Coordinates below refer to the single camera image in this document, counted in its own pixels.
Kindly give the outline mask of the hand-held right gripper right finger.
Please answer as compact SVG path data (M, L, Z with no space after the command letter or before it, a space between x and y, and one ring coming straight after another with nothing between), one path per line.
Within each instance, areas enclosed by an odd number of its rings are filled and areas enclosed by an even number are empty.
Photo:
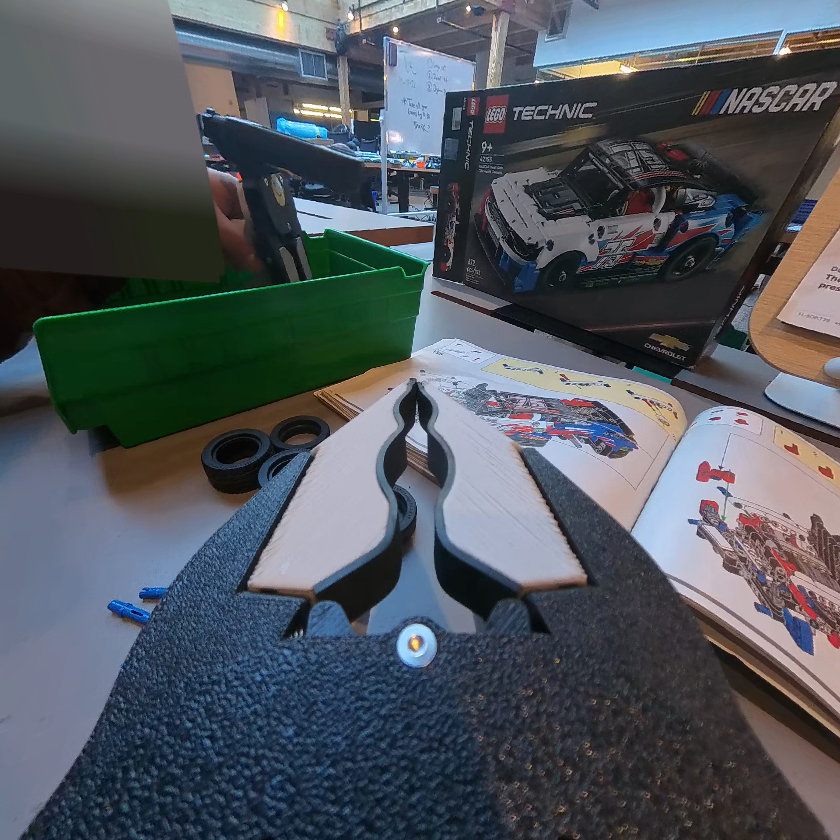
M520 448L427 383L418 386L418 416L440 485L434 564L444 591L488 618L501 600L585 585Z

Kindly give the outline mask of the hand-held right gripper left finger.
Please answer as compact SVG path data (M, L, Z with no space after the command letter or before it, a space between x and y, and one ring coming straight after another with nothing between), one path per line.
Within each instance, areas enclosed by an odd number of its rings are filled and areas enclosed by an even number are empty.
M394 589L403 549L393 487L416 407L407 380L315 448L249 591L333 601L358 618Z

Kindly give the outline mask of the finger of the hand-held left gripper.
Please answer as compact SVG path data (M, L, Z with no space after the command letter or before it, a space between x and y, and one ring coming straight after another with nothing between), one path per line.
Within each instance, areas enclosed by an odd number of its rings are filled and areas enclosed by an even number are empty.
M279 242L279 283L313 279L303 234L284 234Z

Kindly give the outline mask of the black toy tire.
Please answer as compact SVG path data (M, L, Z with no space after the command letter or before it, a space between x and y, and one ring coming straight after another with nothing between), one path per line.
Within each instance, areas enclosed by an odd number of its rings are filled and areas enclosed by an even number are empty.
M415 533L417 524L417 504L412 493L395 484L393 487L397 503L398 526L401 533L401 538L406 543Z
M318 416L292 416L276 425L269 439L278 452L312 450L331 434L326 421Z
M259 470L274 452L266 433L240 428L209 441L202 452L202 464L216 490L240 494L259 488Z
M283 450L270 456L259 469L259 488L267 487L285 470L287 474L283 481L295 490L311 461L311 454L303 449Z

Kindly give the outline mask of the toy car instruction booklet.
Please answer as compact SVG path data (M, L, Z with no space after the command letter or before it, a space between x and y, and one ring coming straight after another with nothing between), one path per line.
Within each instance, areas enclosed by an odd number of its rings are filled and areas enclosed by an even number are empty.
M741 407L459 339L315 391L345 419L408 378L536 448L665 572L714 644L838 733L839 466Z

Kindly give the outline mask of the green plastic bin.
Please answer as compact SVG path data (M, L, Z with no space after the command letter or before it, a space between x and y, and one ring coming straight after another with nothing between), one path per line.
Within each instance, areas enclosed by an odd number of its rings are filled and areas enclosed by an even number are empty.
M135 446L407 358L427 263L331 229L304 244L312 280L131 279L105 308L38 320L65 425Z

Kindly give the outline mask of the person's left hand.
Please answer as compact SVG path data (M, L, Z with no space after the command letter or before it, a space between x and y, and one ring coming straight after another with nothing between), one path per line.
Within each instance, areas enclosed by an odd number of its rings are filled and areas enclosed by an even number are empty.
M240 181L232 174L215 169L207 169L206 173L211 186L226 266L235 270L250 271L256 277L259 276L264 265L257 255L253 225L247 206L240 200Z

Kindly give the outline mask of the long wooden workbench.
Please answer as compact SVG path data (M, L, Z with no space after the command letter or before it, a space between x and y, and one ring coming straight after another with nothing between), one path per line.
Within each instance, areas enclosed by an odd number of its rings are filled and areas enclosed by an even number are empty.
M379 213L405 215L437 209L438 169L388 163L383 186L381 162L367 161L364 167L371 176Z

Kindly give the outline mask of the whiteboard on stand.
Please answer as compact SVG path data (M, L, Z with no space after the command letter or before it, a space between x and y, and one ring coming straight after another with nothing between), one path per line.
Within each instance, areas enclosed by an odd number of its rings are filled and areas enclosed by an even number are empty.
M387 157L391 152L441 156L445 97L475 85L474 62L384 38L381 111L381 187L387 213Z

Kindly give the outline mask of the white stand base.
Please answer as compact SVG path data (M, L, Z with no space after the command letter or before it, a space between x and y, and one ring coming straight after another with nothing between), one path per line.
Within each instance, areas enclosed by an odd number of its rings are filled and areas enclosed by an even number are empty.
M836 357L823 366L831 380L829 385L779 373L766 386L764 394L788 411L839 428L839 362Z

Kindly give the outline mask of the rounded wooden board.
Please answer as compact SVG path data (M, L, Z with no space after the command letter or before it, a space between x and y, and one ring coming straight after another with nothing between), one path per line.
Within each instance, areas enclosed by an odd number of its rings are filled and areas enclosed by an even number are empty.
M826 191L763 290L749 322L752 346L766 362L783 373L833 387L838 387L838 380L823 368L838 357L838 338L788 325L778 320L778 314L795 282L804 278L837 229L838 197Z

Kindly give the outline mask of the toy car set box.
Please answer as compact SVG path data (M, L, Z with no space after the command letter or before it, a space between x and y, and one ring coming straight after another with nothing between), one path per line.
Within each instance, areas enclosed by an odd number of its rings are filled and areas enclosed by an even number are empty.
M451 92L433 272L690 368L838 134L838 49Z

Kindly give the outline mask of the printed paper sheet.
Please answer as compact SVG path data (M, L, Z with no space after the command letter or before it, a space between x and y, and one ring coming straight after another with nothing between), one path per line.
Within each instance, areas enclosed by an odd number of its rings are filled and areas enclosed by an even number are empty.
M837 230L780 311L779 321L839 337L839 238Z

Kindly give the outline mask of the metal air duct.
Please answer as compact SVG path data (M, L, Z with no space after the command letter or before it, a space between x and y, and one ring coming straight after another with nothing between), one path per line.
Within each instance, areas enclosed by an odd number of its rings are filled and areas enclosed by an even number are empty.
M290 76L308 81L324 81L301 77L299 47L274 44L258 39L225 36L204 30L177 28L175 34L185 60L222 67L252 75ZM325 55L329 79L338 79L335 56Z

